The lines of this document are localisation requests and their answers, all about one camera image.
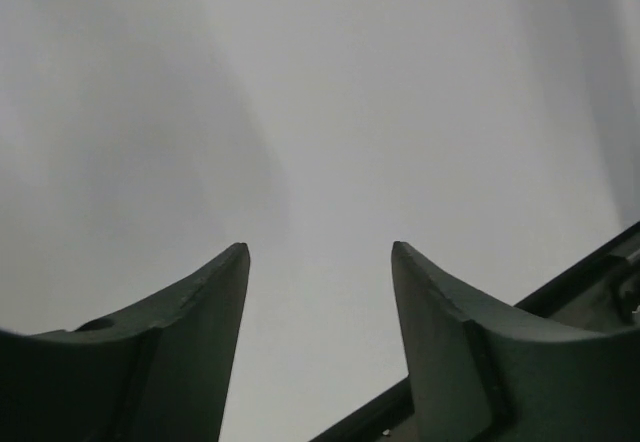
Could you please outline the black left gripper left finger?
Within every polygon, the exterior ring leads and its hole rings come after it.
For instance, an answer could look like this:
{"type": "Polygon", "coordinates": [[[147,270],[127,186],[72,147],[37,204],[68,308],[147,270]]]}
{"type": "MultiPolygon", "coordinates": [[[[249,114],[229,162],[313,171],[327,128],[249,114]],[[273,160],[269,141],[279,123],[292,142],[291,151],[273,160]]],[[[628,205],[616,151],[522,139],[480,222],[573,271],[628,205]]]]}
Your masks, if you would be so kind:
{"type": "Polygon", "coordinates": [[[250,269],[244,243],[73,331],[1,335],[5,441],[215,441],[250,269]]]}

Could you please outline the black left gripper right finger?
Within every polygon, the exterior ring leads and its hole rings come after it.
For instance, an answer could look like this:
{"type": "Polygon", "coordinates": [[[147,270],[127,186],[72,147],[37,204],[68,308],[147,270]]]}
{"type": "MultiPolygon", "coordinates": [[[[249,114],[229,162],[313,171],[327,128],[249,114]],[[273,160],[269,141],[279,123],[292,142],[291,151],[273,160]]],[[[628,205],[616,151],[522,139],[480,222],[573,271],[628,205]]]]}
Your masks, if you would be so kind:
{"type": "Polygon", "coordinates": [[[599,333],[503,303],[410,244],[392,279],[422,441],[635,441],[639,332],[599,333]]]}

